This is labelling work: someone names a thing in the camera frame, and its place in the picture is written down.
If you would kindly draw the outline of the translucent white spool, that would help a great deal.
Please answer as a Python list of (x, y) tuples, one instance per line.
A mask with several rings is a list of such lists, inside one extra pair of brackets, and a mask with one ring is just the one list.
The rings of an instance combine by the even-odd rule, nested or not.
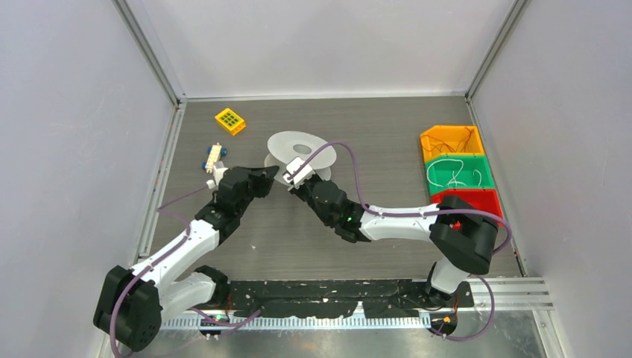
[[(273, 134), (267, 142), (268, 155), (264, 159), (264, 166), (278, 166), (279, 171), (275, 180), (285, 184), (282, 174), (285, 167), (295, 158), (308, 159), (321, 146), (327, 144), (324, 139), (301, 131), (282, 131)], [(309, 165), (321, 179), (329, 180), (332, 176), (331, 167), (337, 160), (335, 149), (330, 146), (322, 150)]]

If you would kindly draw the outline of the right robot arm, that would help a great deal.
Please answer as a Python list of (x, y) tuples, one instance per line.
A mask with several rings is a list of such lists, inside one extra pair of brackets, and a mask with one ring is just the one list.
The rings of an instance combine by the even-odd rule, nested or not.
[(289, 192), (345, 241), (407, 239), (433, 244), (442, 257), (433, 264), (424, 291), (435, 306), (451, 301), (470, 275), (490, 270), (499, 230), (496, 217), (457, 196), (424, 207), (383, 208), (349, 199), (330, 180), (308, 181)]

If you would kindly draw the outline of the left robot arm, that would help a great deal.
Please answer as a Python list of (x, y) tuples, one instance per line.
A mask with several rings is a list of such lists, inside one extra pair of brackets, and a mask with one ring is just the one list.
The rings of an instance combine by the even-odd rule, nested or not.
[(252, 200), (269, 194), (278, 171), (278, 166), (219, 166), (203, 186), (211, 191), (211, 201), (185, 222), (177, 237), (146, 260), (107, 272), (93, 324), (108, 334), (115, 357), (121, 356), (120, 345), (144, 350), (164, 321), (198, 304), (212, 309), (225, 305), (229, 285), (221, 272), (201, 267), (179, 277), (236, 231)]

